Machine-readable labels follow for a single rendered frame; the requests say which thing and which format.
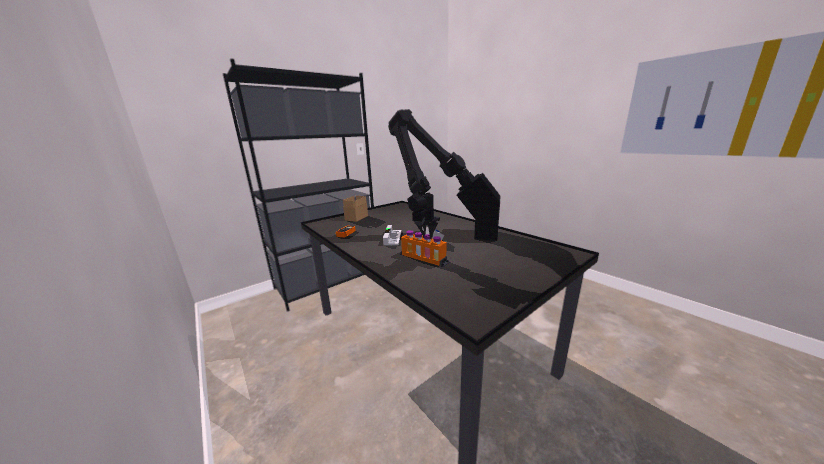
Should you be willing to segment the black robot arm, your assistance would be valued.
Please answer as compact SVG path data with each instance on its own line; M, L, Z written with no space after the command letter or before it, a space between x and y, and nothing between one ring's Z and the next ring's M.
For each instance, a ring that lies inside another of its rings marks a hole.
M411 132L440 162L440 167L446 176L457 175L461 187L459 191L473 183L480 175L473 176L465 166L465 161L455 152L452 154L442 148L414 119L410 109L398 110L388 125L390 134L396 136L400 152L406 167L408 185L412 195L407 199L412 212L412 219L416 225L423 225L425 220L434 219L434 195L430 192L430 183L424 176L408 131ZM450 160L451 159L451 160ZM450 161L449 161L450 160ZM449 161L449 162L448 162ZM447 163L448 162L448 163ZM422 190L422 191L421 191ZM430 209L426 209L430 207Z

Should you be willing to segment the small brown cardboard box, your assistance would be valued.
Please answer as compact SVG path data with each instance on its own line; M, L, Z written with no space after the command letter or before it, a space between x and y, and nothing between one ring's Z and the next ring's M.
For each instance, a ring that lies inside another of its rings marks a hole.
M356 206L355 206L356 205ZM366 196L354 196L343 200L345 221L357 222L368 216Z

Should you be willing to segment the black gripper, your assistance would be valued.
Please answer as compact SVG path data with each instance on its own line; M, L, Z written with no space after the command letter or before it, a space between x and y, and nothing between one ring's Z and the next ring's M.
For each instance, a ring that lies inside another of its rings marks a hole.
M432 239L432 237L433 237L433 233L434 233L434 231L435 231L435 229L436 229L436 227L437 227L437 224L438 224L437 220L439 221L439 220L440 220L440 217L436 217L436 216L434 216L434 219L433 219L433 220L431 220L431 221L429 221L429 220L425 220L425 221L424 221L424 223L423 223L423 225L421 225L421 226L417 225L417 227L419 228L419 230L420 230L420 232L421 232L421 234L422 234L423 238L424 238L424 235L426 234L426 225L427 225L427 226L428 226L428 228L429 228L429 235L430 235L430 239ZM422 226L423 226L423 229L422 229ZM424 231L424 232L423 232L423 231Z

